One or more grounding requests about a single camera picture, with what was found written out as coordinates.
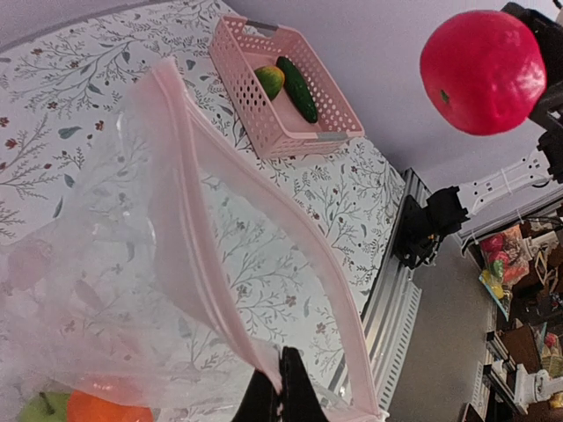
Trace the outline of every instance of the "plastic bag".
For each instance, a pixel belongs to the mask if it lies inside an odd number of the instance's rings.
[[[563,408],[563,393],[555,393],[552,398],[549,399],[550,409],[561,409]]]
[[[270,236],[252,264],[276,266],[290,253],[300,262],[295,277],[319,283],[315,300],[332,305],[354,406],[332,403],[329,418],[383,420],[360,319],[330,247],[292,199],[226,145],[172,59],[135,85],[108,127],[60,216],[0,250],[1,310],[27,370],[120,404],[197,405],[213,420],[232,418],[255,368],[281,390],[275,338],[242,319],[248,292],[225,271],[229,254],[217,253],[237,238],[238,263],[251,259],[243,236],[217,235],[232,223],[246,233],[230,213],[237,202]]]
[[[479,279],[507,320],[513,297],[512,287],[530,272],[522,242],[520,227],[515,226],[479,244],[486,263]]]

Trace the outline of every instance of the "red tomato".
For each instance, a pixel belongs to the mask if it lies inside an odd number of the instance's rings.
[[[524,275],[529,273],[530,269],[527,266],[511,266],[504,272],[503,283],[509,285],[516,284],[516,280],[520,281]]]
[[[547,84],[534,34],[502,11],[468,11],[438,27],[422,50],[420,74],[443,118],[471,135],[519,126]]]
[[[494,236],[490,236],[480,243],[483,252],[492,253],[497,251],[502,251],[504,247],[504,236],[499,233]]]
[[[551,349],[557,344],[557,336],[551,332],[548,332],[547,334],[545,334],[544,344]]]
[[[488,261],[489,264],[492,264],[494,261],[502,261],[505,268],[508,268],[508,266],[510,266],[510,257],[505,251],[497,251],[491,253],[488,256]]]

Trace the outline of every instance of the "green apple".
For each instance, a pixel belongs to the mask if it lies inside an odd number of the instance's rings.
[[[67,422],[70,394],[39,393],[27,402],[18,415],[18,422]]]

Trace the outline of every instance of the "basket handle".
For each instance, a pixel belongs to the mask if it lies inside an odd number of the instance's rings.
[[[307,143],[335,142],[348,139],[347,132],[317,132],[317,139],[311,139]]]
[[[247,20],[246,21],[246,25],[248,26],[252,26],[253,28],[256,28],[258,30],[262,30],[259,31],[261,35],[264,35],[265,37],[270,38],[272,35],[274,35],[274,33],[278,30],[278,25],[270,25],[270,24],[265,24],[263,22],[257,22],[255,20]]]

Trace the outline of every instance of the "cucumber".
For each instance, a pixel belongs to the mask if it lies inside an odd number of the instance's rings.
[[[309,123],[317,123],[317,106],[299,69],[296,68],[295,64],[293,64],[290,59],[283,56],[278,57],[275,65],[285,74],[283,87],[288,93],[293,105],[305,120]]]

